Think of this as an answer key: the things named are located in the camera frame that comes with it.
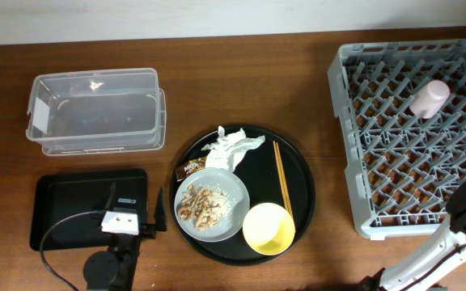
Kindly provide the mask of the pink cup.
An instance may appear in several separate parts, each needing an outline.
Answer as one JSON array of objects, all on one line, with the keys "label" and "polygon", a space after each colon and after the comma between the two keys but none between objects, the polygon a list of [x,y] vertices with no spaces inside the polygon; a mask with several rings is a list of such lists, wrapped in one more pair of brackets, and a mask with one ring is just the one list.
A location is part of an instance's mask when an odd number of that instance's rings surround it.
[{"label": "pink cup", "polygon": [[432,80],[414,95],[409,109],[415,116],[429,119],[441,109],[450,93],[450,88],[445,82]]}]

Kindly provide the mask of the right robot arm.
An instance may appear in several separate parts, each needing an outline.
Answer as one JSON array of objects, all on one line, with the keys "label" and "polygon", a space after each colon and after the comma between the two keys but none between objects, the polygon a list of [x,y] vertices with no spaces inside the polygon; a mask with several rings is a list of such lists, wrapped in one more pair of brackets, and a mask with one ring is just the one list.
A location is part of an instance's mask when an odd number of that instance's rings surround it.
[{"label": "right robot arm", "polygon": [[466,262],[466,181],[446,205],[447,217],[414,253],[365,277],[357,290],[427,290]]}]

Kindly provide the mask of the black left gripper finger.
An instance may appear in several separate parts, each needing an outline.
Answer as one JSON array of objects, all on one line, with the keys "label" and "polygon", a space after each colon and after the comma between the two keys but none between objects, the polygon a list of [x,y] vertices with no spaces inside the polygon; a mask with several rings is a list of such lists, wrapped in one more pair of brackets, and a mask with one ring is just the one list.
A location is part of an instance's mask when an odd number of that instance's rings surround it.
[{"label": "black left gripper finger", "polygon": [[110,189],[109,189],[109,197],[108,197],[107,202],[106,202],[105,207],[104,207],[105,210],[110,210],[112,208],[115,194],[116,194],[116,183],[113,182],[111,184]]},{"label": "black left gripper finger", "polygon": [[163,189],[159,189],[159,194],[157,196],[156,205],[155,205],[155,229],[157,231],[166,232],[167,231],[167,214],[164,207],[164,198],[163,198]]}]

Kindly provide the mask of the brown Nescafe Gold sachet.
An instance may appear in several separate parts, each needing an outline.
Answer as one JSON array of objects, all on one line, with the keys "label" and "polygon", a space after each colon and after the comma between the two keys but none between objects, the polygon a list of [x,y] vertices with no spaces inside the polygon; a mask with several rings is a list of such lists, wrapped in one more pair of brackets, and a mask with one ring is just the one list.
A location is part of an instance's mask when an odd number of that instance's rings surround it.
[{"label": "brown Nescafe Gold sachet", "polygon": [[189,160],[175,169],[176,180],[181,181],[189,177],[191,174],[203,170],[205,168],[205,162],[207,157],[200,157]]}]

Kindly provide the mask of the white tissue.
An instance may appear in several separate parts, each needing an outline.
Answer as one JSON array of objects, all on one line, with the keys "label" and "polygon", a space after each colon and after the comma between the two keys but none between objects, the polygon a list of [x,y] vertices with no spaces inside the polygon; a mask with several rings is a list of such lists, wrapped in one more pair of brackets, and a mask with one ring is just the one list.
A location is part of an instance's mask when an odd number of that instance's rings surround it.
[{"label": "white tissue", "polygon": [[264,142],[264,135],[248,137],[243,128],[233,133],[226,133],[222,126],[218,126],[216,141],[202,148],[203,151],[209,151],[205,159],[205,168],[234,172],[246,153],[259,148]]}]

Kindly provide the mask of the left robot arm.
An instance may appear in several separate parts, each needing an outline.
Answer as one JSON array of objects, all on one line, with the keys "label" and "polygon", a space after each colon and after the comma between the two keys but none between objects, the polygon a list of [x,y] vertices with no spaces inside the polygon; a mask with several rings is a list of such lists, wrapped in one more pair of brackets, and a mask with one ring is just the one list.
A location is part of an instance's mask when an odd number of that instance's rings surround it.
[{"label": "left robot arm", "polygon": [[167,231],[167,215],[163,191],[157,196],[154,219],[146,221],[148,201],[141,195],[128,198],[111,195],[104,208],[100,229],[110,234],[108,249],[92,254],[83,266],[83,277],[88,290],[131,290],[143,241],[156,238]]}]

